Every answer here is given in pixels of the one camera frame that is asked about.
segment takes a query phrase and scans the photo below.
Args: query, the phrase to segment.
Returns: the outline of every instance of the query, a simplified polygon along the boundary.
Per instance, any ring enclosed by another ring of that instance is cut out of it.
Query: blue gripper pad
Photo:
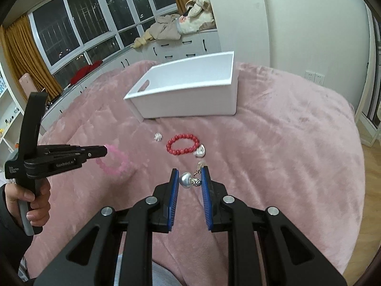
[[[202,199],[204,202],[204,212],[205,212],[205,221],[208,226],[208,230],[213,228],[213,209],[212,202],[209,194],[209,186],[206,181],[205,169],[201,168],[201,190],[202,190]]]
[[[179,194],[179,171],[176,170],[175,180],[172,182],[171,198],[168,207],[168,230],[172,231],[175,222],[175,212],[177,204],[177,196]]]

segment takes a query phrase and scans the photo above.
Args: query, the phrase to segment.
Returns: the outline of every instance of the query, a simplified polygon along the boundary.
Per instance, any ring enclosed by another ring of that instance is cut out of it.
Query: box handle hole
[[[149,80],[146,80],[144,84],[139,88],[138,92],[146,90],[146,88],[149,86]]]

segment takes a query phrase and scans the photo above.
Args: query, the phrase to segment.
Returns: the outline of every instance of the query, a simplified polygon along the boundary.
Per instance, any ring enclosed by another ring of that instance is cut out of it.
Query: wall outlet
[[[315,80],[315,73],[311,71],[306,71],[306,73],[304,74],[304,78],[313,82]]]
[[[324,79],[325,79],[325,75],[316,73],[316,75],[315,75],[315,83],[317,83],[320,86],[323,86]]]

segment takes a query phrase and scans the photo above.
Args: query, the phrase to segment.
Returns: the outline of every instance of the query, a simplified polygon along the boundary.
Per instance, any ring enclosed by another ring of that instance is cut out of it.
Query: pink bed
[[[363,152],[348,102],[299,76],[237,64],[235,116],[139,123],[123,96],[154,64],[143,61],[103,74],[41,138],[41,144],[111,144],[131,163],[113,176],[89,160],[49,179],[51,218],[27,251],[31,276],[103,206],[131,207],[167,182],[172,168],[193,172],[199,159],[166,151],[166,142],[178,133],[198,136],[212,179],[228,193],[259,209],[279,207],[343,272],[359,233],[365,193]],[[162,142],[154,140],[156,132]],[[118,165],[111,154],[104,161]],[[184,285],[227,284],[227,235],[207,231],[201,188],[180,188],[173,231],[154,234],[153,260]]]

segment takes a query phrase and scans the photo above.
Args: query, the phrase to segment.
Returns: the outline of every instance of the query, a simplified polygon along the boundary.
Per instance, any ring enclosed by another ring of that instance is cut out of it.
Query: stuffed toy
[[[187,11],[178,22],[181,35],[216,27],[210,0],[189,0],[185,8]]]

